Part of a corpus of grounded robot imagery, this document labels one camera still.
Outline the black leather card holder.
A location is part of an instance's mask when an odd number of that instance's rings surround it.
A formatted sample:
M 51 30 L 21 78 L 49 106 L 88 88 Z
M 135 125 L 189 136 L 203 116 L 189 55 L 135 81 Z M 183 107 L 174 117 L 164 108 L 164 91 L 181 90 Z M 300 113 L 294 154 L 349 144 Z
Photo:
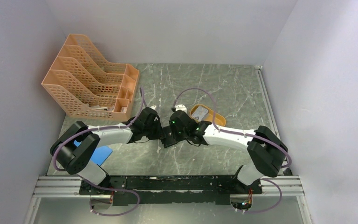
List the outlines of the black leather card holder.
M 164 148 L 169 148 L 178 143 L 178 141 L 173 136 L 170 126 L 165 126 L 162 128 L 162 137 L 160 138 L 160 141 Z

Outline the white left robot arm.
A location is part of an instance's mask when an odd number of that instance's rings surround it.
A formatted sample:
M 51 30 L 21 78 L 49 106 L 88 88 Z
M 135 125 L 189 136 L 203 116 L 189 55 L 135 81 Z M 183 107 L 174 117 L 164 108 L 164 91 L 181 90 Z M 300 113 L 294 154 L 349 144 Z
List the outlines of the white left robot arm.
M 95 150 L 112 144 L 135 143 L 143 137 L 149 140 L 162 137 L 158 113 L 150 107 L 116 126 L 87 126 L 77 121 L 52 145 L 50 154 L 68 174 L 88 180 L 93 190 L 104 194 L 110 189 L 110 176 L 91 160 Z

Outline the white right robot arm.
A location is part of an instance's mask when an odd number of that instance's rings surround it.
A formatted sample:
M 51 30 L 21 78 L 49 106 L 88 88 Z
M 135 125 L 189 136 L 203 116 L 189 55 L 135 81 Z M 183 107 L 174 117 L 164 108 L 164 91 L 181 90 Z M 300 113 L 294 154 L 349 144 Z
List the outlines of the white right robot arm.
M 178 110 L 171 115 L 169 127 L 174 142 L 185 140 L 197 147 L 218 145 L 245 150 L 251 160 L 238 169 L 233 180 L 233 188 L 238 193 L 245 193 L 261 177 L 277 177 L 288 157 L 285 144 L 266 126 L 255 130 L 225 128 L 210 121 L 196 122 Z

